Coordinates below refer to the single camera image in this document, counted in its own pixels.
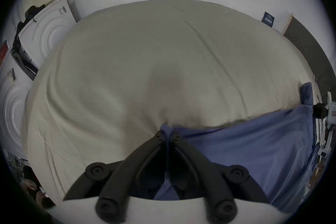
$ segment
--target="white bed sheet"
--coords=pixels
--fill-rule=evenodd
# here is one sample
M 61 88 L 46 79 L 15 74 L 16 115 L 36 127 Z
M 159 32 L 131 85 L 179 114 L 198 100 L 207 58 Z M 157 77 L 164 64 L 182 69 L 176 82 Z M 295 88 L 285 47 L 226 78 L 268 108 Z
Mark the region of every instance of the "white bed sheet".
M 162 124 L 236 124 L 300 104 L 314 75 L 296 47 L 236 10 L 189 0 L 95 12 L 49 54 L 28 94 L 21 134 L 58 204 L 87 165 L 127 157 Z

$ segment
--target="black plastic bracket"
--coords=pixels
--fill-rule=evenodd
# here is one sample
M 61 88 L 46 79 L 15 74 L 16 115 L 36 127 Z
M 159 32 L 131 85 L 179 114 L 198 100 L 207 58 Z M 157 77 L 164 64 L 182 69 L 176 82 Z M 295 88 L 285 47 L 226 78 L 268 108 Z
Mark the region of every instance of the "black plastic bracket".
M 64 200 L 99 196 L 95 208 L 98 216 L 107 223 L 121 223 L 125 221 L 128 197 L 153 199 L 167 170 L 181 200 L 205 197 L 212 223 L 229 223 L 235 218 L 234 198 L 268 203 L 245 167 L 210 162 L 178 133 L 170 138 L 168 160 L 166 146 L 165 135 L 159 131 L 124 161 L 90 164 Z

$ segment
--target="label sticker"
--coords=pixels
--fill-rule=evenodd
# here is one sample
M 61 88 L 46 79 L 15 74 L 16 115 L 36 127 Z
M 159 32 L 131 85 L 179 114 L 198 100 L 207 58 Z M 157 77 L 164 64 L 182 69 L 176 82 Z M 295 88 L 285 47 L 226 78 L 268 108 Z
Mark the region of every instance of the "label sticker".
M 67 10 L 65 9 L 65 7 L 63 6 L 62 8 L 58 9 L 58 11 L 60 12 L 60 14 L 63 16 Z

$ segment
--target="washing machine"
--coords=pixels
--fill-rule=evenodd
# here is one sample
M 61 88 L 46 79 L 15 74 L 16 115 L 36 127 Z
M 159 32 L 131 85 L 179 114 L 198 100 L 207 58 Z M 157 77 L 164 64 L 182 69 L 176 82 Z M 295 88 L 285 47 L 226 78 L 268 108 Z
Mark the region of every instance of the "washing machine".
M 23 50 L 40 68 L 53 47 L 76 24 L 67 0 L 54 0 L 30 20 L 19 33 Z
M 27 157 L 23 152 L 20 128 L 32 84 L 8 50 L 0 66 L 0 143 L 3 149 L 23 159 Z

